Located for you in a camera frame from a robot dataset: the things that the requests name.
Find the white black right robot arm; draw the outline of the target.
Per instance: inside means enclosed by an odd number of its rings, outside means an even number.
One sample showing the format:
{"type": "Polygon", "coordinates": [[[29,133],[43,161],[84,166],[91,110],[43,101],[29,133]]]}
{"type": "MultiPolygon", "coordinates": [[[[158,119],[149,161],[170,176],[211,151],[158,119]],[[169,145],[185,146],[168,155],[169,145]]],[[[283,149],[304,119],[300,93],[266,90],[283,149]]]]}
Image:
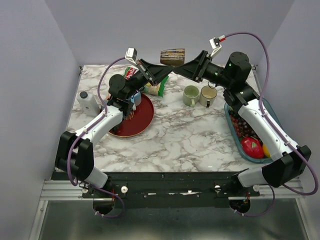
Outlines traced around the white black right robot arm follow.
{"type": "Polygon", "coordinates": [[[194,60],[174,68],[174,73],[185,78],[200,82],[208,80],[224,88],[223,97],[253,128],[258,137],[266,145],[272,163],[260,168],[246,169],[234,176],[230,183],[230,191],[241,196],[248,187],[254,185],[270,185],[279,187],[301,175],[306,164],[300,156],[308,160],[311,150],[299,146],[279,127],[268,113],[264,105],[259,104],[260,96],[247,84],[252,69],[249,58],[242,52],[233,52],[225,67],[213,64],[207,51],[202,51],[194,60]]]}

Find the light green mug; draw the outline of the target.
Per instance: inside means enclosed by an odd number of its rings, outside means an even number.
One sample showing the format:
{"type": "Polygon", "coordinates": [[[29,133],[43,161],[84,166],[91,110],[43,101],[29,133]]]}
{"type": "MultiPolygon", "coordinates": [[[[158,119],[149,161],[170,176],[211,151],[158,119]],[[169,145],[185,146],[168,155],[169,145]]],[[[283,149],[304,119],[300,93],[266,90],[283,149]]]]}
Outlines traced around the light green mug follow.
{"type": "Polygon", "coordinates": [[[188,85],[183,90],[182,101],[188,107],[194,107],[199,101],[200,91],[194,85],[188,85]]]}

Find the cream mug with black rim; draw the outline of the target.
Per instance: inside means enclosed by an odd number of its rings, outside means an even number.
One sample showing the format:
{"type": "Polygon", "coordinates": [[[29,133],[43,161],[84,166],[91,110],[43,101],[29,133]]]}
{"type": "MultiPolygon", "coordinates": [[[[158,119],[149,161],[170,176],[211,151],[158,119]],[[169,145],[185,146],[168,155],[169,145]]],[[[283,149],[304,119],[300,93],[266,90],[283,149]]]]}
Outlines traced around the cream mug with black rim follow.
{"type": "Polygon", "coordinates": [[[199,103],[202,106],[209,108],[213,104],[217,95],[218,95],[218,91],[215,87],[210,87],[206,85],[202,87],[200,91],[199,103]]]}

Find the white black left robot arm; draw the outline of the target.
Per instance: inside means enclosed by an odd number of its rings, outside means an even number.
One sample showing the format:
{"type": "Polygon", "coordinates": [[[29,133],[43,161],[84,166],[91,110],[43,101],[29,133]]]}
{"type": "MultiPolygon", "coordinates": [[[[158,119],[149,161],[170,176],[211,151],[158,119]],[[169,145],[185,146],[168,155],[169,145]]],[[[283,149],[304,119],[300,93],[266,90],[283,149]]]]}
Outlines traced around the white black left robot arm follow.
{"type": "Polygon", "coordinates": [[[133,110],[130,98],[147,83],[160,84],[173,66],[157,65],[139,59],[136,61],[138,71],[129,79],[115,74],[109,79],[109,100],[102,101],[104,110],[90,123],[75,133],[65,131],[59,139],[55,166],[66,172],[72,185],[78,181],[93,185],[93,191],[101,198],[107,197],[111,185],[109,176],[95,167],[94,146],[111,129],[120,125],[133,110]]]}

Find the brown striped mug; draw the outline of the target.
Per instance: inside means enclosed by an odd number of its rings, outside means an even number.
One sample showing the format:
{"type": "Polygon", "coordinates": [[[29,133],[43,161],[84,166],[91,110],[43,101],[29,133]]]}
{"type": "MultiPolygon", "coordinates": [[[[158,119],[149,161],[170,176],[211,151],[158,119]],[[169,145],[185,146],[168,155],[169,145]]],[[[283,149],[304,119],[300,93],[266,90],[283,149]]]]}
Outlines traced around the brown striped mug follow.
{"type": "Polygon", "coordinates": [[[166,49],[160,52],[160,63],[167,66],[181,66],[185,63],[184,48],[166,49]]]}

